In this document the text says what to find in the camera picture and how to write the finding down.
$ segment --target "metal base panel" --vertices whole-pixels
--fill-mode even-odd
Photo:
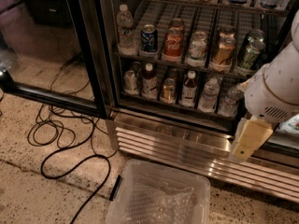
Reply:
[[[224,136],[162,120],[119,113],[114,127],[121,151],[299,203],[295,164],[262,158],[236,163],[229,160],[231,142]]]

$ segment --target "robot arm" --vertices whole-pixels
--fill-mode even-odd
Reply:
[[[252,118],[240,122],[232,156],[245,161],[272,135],[275,124],[299,113],[299,11],[292,42],[241,87]]]

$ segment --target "glass door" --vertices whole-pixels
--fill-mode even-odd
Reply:
[[[79,0],[0,0],[0,87],[105,118]]]

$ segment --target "beverage cooler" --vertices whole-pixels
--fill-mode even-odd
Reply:
[[[32,1],[25,8],[41,19]],[[299,203],[298,117],[278,125],[247,161],[230,158],[238,123],[249,117],[235,88],[290,43],[299,0],[65,1],[92,99],[16,80],[2,62],[5,92],[106,119],[111,145],[122,152]],[[133,17],[125,31],[120,7]],[[35,21],[61,26],[48,18]],[[251,42],[252,31],[263,42]],[[134,44],[122,46],[120,33]],[[254,65],[244,66],[246,59]]]

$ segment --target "ventilation grille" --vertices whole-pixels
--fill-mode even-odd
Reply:
[[[267,107],[265,110],[265,113],[275,119],[283,119],[288,117],[288,113],[280,108],[276,107]]]

